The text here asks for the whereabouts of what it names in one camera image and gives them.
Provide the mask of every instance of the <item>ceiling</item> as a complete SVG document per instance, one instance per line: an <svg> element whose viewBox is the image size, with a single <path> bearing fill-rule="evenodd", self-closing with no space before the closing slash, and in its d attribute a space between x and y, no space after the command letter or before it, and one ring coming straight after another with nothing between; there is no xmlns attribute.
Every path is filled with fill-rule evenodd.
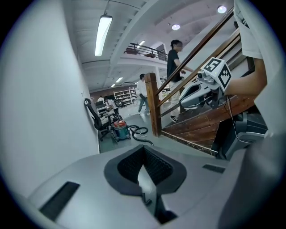
<svg viewBox="0 0 286 229"><path fill-rule="evenodd" d="M142 14L143 19L147 21L144 25L146 29L141 32L140 28L137 28L139 32L129 42L137 43L144 39L146 41L144 45L153 47L162 43L168 45L172 39L179 39L187 44L211 22L212 16L217 14L218 5L223 4L227 8L233 5L233 0L110 0L108 4L107 2L107 0L71 1L73 33L90 91L109 88L119 77L123 77L122 82L136 82L141 73L155 70L154 67L138 65L110 66L114 50L125 38L124 34L129 32L132 20L137 20L140 13L146 10L147 6L151 7L153 2L161 3L161 6L157 5L157 12L159 13L158 9L162 11L160 17L150 22L150 16ZM113 21L106 37L103 54L96 57L94 51L97 27L100 16L105 11L107 15L113 17ZM168 23L180 24L181 28L174 31ZM95 63L96 66L87 68L90 63ZM165 75L166 71L161 69L160 72Z"/></svg>

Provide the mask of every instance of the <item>ceiling light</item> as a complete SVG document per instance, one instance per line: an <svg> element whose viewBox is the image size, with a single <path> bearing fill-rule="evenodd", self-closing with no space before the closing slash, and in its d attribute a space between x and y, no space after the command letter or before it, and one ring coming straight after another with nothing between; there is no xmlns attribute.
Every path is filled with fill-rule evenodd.
<svg viewBox="0 0 286 229"><path fill-rule="evenodd" d="M173 30L178 30L180 28L180 25L178 25L178 24L174 24L173 26L172 26L172 29Z"/></svg>
<svg viewBox="0 0 286 229"><path fill-rule="evenodd" d="M226 8L225 6L220 5L220 6L218 7L218 12L219 12L219 13L225 13L226 11L227 11L227 8Z"/></svg>
<svg viewBox="0 0 286 229"><path fill-rule="evenodd" d="M97 29L97 40L95 44L95 56L101 56L104 46L104 42L112 21L111 16L102 15L99 20L99 25Z"/></svg>
<svg viewBox="0 0 286 229"><path fill-rule="evenodd" d="M142 41L142 42L137 46L137 48L139 48L140 45L143 45L144 42L145 42L145 41Z"/></svg>
<svg viewBox="0 0 286 229"><path fill-rule="evenodd" d="M116 83L118 83L122 79L123 79L123 77L120 77L118 80L116 80Z"/></svg>

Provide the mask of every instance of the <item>gray floor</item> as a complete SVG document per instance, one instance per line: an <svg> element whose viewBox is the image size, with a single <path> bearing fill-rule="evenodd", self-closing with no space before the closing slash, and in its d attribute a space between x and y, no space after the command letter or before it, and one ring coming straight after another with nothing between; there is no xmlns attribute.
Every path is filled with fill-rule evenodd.
<svg viewBox="0 0 286 229"><path fill-rule="evenodd" d="M203 157L211 157L210 155L203 153L199 150L193 149L189 146L186 146L182 143L176 142L168 137L165 136L160 136L160 137L155 137L152 134L152 126L151 126L151 121L150 121L150 116L146 114L144 111L145 107L143 107L141 114L135 114L137 113L137 107L136 106L127 106L125 108L122 108L119 110L119 113L123 117L123 119L127 122L127 125L137 125L140 127L147 127L149 129L149 132L143 136L140 135L135 135L137 138L140 139L147 139L153 142L155 146L165 148L165 149L173 149L174 152L178 153L186 153L190 155L195 155L195 156L203 156ZM166 115L162 118L162 126L166 126L170 122L169 116ZM104 137L103 141L100 142L100 152L104 153L110 150L114 150L117 148L122 148L126 146L131 146L131 145L138 145L138 144L149 144L145 142L138 142L135 139L131 137L131 140L126 139L119 141L118 143L113 139L113 137L108 134Z"/></svg>

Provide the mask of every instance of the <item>wooden newel post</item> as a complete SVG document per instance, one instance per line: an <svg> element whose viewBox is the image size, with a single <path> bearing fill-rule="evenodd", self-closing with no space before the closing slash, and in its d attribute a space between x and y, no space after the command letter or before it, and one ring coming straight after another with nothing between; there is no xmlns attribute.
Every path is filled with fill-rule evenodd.
<svg viewBox="0 0 286 229"><path fill-rule="evenodd" d="M154 73L148 73L145 75L145 83L147 89L147 98L150 108L150 116L152 123L153 135L156 137L161 135L162 124L161 124L161 111L160 107L157 107L159 104L159 96L156 95L158 90L156 75Z"/></svg>

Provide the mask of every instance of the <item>cable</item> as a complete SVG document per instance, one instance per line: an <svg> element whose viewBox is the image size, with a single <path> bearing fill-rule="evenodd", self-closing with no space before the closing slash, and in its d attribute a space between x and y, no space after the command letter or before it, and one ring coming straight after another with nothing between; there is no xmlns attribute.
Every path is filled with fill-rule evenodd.
<svg viewBox="0 0 286 229"><path fill-rule="evenodd" d="M151 145L154 145L153 142L146 140L146 139L139 139L135 137L135 134L146 134L148 132L148 128L147 127L139 127L136 125L130 125L127 126L127 129L129 129L132 132L132 137L136 140L136 141L141 141L141 142L148 142Z"/></svg>
<svg viewBox="0 0 286 229"><path fill-rule="evenodd" d="M228 111L227 111L227 109L225 108L225 105L226 105L227 103L228 103L228 109L229 109L229 111L230 111L231 114L229 114ZM234 120L233 120L233 116L232 116L232 111L231 111L231 100L230 100L230 98L229 98L228 95L227 95L227 99L226 99L225 104L224 104L224 109L226 110L227 114L231 117L232 124L233 124L233 128L234 128L234 133L236 134L237 140L240 141L240 142L243 142L243 143L247 143L247 144L251 143L251 142L247 142L247 141L242 141L242 140L240 140L240 139L238 138L238 136L237 136L236 126L235 126L235 123L234 123Z"/></svg>

